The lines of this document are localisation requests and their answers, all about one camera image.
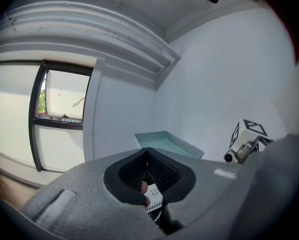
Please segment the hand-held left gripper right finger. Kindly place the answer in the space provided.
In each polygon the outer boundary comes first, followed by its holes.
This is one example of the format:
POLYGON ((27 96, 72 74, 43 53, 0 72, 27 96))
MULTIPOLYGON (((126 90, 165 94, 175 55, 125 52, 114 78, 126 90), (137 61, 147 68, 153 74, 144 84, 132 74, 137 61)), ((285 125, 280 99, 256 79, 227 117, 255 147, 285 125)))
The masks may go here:
POLYGON ((147 170, 162 194, 159 225, 148 240, 230 240, 238 210, 226 191, 239 166, 147 149, 147 170))

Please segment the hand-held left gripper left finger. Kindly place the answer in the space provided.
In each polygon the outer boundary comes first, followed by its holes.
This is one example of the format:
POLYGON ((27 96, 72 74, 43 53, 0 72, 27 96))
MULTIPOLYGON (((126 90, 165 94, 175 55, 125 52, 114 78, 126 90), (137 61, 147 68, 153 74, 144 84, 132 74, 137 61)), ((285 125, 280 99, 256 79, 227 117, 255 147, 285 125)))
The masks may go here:
POLYGON ((41 188, 23 214, 64 240, 156 240, 164 232, 146 212, 143 148, 79 164, 41 188))

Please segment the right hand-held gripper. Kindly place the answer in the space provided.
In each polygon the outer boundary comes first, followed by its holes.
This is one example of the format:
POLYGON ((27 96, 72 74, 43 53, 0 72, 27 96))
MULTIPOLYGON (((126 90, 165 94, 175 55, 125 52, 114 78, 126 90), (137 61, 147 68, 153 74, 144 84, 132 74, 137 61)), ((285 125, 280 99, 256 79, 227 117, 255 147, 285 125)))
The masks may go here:
POLYGON ((273 141, 261 124, 240 119, 231 135, 229 150, 223 158, 226 163, 244 164, 250 154, 259 152, 259 143, 266 147, 273 141))

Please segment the light blue rectangular pan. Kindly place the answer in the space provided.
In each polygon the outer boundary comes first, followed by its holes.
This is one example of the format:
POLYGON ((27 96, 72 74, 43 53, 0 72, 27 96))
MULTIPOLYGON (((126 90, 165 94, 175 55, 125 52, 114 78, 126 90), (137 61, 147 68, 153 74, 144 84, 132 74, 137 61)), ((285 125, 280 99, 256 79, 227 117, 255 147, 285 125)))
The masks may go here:
POLYGON ((158 148, 179 155, 201 159, 205 152, 168 131, 135 133, 135 139, 142 148, 158 148))

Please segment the person's left hand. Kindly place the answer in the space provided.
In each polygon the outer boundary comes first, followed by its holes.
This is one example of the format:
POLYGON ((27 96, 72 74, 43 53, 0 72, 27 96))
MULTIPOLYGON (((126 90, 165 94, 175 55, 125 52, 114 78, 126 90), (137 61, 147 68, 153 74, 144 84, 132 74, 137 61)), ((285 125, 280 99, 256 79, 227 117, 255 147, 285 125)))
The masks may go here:
POLYGON ((150 199, 145 195, 146 192, 148 191, 148 184, 145 181, 141 182, 141 189, 140 189, 140 193, 145 196, 145 200, 146 200, 146 207, 148 207, 151 204, 150 199))

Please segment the black window frame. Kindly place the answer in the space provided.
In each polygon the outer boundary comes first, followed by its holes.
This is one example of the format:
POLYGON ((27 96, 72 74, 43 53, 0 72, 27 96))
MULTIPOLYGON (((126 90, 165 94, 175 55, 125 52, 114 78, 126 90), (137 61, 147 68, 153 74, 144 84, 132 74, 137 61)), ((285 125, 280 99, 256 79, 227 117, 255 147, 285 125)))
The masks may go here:
POLYGON ((0 61, 0 155, 39 172, 84 163, 92 71, 48 60, 0 61))

